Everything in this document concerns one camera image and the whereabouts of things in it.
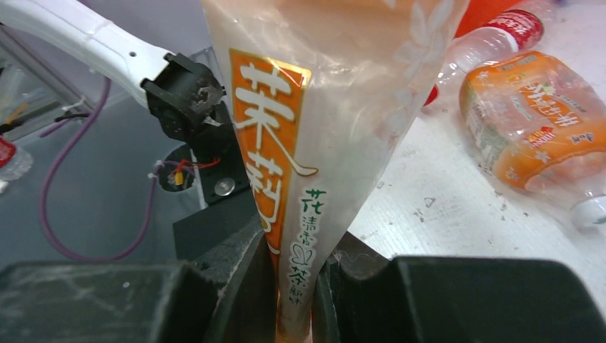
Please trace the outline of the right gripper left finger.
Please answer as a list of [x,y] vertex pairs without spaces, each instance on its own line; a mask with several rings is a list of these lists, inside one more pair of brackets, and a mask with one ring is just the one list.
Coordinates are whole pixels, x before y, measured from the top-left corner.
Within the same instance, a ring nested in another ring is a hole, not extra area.
[[271,342],[265,238],[241,232],[196,262],[32,262],[1,272],[3,342]]

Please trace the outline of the clear bottle red label red cap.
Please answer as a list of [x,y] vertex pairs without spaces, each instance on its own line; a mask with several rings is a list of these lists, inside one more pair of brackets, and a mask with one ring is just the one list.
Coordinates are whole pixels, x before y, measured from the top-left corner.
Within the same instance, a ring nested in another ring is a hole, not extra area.
[[533,48],[543,37],[553,11],[545,7],[513,6],[458,38],[447,50],[437,80],[427,97],[431,104],[449,85],[486,61]]

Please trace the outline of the large crushed orange tea bottle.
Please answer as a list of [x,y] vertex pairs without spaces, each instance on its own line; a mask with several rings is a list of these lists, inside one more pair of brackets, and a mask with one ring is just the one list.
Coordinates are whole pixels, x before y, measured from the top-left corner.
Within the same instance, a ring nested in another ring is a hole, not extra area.
[[579,74],[539,51],[486,61],[462,82],[460,111],[503,184],[605,227],[605,103]]

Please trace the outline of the aluminium frame rail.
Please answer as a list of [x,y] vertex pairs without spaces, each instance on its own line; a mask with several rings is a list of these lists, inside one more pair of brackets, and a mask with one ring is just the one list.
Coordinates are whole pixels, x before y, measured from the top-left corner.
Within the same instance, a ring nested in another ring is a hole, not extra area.
[[15,32],[1,27],[1,124],[16,141],[55,123],[69,112],[92,111],[88,99],[58,70],[46,64]]

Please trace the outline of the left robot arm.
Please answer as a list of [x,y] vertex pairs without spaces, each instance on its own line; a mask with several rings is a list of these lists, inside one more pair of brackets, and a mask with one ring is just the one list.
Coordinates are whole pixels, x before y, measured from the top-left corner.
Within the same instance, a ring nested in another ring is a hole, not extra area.
[[79,1],[2,1],[1,23],[43,39],[110,78],[189,145],[230,123],[212,70],[150,44]]

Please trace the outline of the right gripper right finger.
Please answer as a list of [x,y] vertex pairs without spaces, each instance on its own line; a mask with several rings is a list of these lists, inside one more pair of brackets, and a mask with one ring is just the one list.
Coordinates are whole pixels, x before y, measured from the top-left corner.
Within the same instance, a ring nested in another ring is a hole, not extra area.
[[317,280],[314,342],[603,342],[580,278],[544,259],[387,259],[345,234]]

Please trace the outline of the orange plastic bin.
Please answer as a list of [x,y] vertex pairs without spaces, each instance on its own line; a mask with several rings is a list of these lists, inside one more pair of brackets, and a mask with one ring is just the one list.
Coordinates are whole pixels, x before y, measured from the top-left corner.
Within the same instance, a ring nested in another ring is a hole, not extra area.
[[518,3],[520,0],[471,0],[454,37],[464,36]]

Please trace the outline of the slim orange label bottle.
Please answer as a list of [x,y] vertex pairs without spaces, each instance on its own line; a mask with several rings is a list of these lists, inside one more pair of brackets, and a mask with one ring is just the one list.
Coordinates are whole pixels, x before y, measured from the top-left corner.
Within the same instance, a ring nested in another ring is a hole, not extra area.
[[204,1],[276,272],[308,342],[319,271],[426,102],[467,1]]

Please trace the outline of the bottle on floor left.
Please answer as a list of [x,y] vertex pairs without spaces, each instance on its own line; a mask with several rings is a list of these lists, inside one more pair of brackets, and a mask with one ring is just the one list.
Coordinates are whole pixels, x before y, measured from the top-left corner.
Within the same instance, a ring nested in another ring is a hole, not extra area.
[[33,158],[22,147],[1,137],[1,180],[12,182],[25,175],[33,165]]

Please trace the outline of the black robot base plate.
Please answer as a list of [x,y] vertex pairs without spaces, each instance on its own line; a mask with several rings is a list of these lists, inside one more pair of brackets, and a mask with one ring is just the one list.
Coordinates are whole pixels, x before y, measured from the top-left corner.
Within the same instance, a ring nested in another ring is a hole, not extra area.
[[190,145],[176,148],[164,160],[159,184],[167,192],[195,191],[203,209],[173,225],[178,259],[193,261],[243,229],[256,215],[247,174],[227,105]]

